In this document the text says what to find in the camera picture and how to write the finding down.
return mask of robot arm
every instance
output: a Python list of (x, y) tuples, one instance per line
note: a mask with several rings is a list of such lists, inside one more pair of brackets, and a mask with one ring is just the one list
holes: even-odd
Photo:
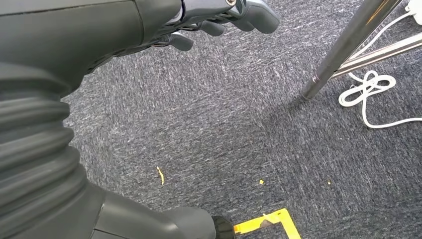
[(261, 0), (0, 1), (0, 239), (214, 239), (200, 209), (154, 212), (87, 180), (60, 98), (107, 60), (189, 50), (180, 31), (274, 31)]

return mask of small yellow piece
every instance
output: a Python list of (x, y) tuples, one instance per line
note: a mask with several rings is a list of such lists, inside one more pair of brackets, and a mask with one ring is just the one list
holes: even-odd
[(160, 176), (161, 176), (161, 185), (164, 185), (164, 174), (161, 172), (161, 170), (160, 170), (160, 168), (159, 167), (157, 167), (157, 169), (158, 169), (158, 173), (160, 174)]

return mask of yellow tape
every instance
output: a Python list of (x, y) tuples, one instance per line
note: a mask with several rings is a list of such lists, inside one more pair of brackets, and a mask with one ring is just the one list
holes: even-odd
[(163, 173), (161, 172), (161, 170), (160, 170), (160, 168), (159, 168), (159, 167), (157, 167), (157, 169), (158, 169), (158, 173), (160, 174), (160, 177), (161, 177), (161, 185), (164, 185), (164, 175), (163, 175)]
[(278, 217), (289, 239), (301, 239), (301, 236), (299, 235), (299, 232), (296, 229), (287, 209), (282, 209), (281, 214), (279, 214)]
[(285, 208), (271, 214), (264, 214), (262, 217), (237, 224), (234, 226), (234, 232), (239, 234), (249, 233), (259, 228), (266, 227), (268, 223), (281, 223), (289, 239), (301, 239), (289, 212)]

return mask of carpet floor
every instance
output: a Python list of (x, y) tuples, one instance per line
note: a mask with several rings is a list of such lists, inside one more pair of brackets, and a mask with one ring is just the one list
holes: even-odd
[[(274, 34), (186, 33), (189, 52), (150, 48), (100, 67), (64, 99), (89, 178), (154, 210), (195, 206), (235, 223), (287, 208), (304, 239), (422, 238), (422, 123), (367, 128), (360, 105), (337, 101), (347, 76), (300, 99), (362, 2), (269, 0), (282, 19)], [(374, 47), (419, 32), (408, 18)], [(371, 123), (422, 116), (421, 59), (357, 73), (398, 82), (368, 100)], [(271, 226), (240, 238), (287, 237)]]

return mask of coiled white cord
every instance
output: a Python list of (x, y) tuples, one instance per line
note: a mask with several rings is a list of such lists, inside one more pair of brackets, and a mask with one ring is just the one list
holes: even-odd
[[(399, 22), (400, 20), (414, 15), (413, 12), (408, 12), (402, 16), (400, 16), (399, 18), (395, 19), (394, 21), (390, 22), (388, 25), (386, 25), (383, 29), (381, 29), (380, 32), (378, 32), (378, 34), (374, 37), (374, 39), (372, 39), (368, 45), (366, 45), (364, 48), (362, 48), (361, 50), (359, 50), (357, 53), (353, 54), (349, 59), (353, 59), (356, 58), (357, 56), (361, 55), (363, 52), (365, 52), (369, 47), (371, 47), (372, 44), (374, 44), (374, 42), (392, 25), (396, 24), (397, 22)], [(396, 85), (396, 79), (392, 76), (389, 75), (378, 75), (378, 73), (376, 71), (368, 71), (365, 74), (365, 77), (363, 79), (355, 76), (353, 73), (349, 73), (349, 76), (351, 78), (353, 78), (354, 80), (358, 81), (361, 83), (361, 85), (357, 86), (357, 87), (352, 87), (343, 92), (339, 98), (338, 98), (338, 102), (344, 106), (344, 107), (351, 107), (351, 106), (355, 106), (358, 103), (362, 102), (362, 118), (363, 121), (365, 122), (366, 126), (368, 126), (369, 128), (387, 128), (387, 127), (392, 127), (392, 126), (396, 126), (402, 123), (407, 123), (407, 122), (413, 122), (413, 121), (422, 121), (422, 118), (411, 118), (411, 119), (403, 119), (397, 122), (393, 122), (393, 123), (387, 123), (387, 124), (382, 124), (382, 125), (373, 125), (371, 123), (368, 122), (368, 119), (366, 118), (366, 103), (367, 103), (367, 98), (369, 96), (384, 92), (392, 87), (394, 87)], [(386, 86), (380, 86), (378, 85), (379, 82), (381, 81), (388, 81), (388, 85)], [(362, 94), (352, 100), (352, 101), (347, 101), (346, 98), (355, 94), (361, 92)]]

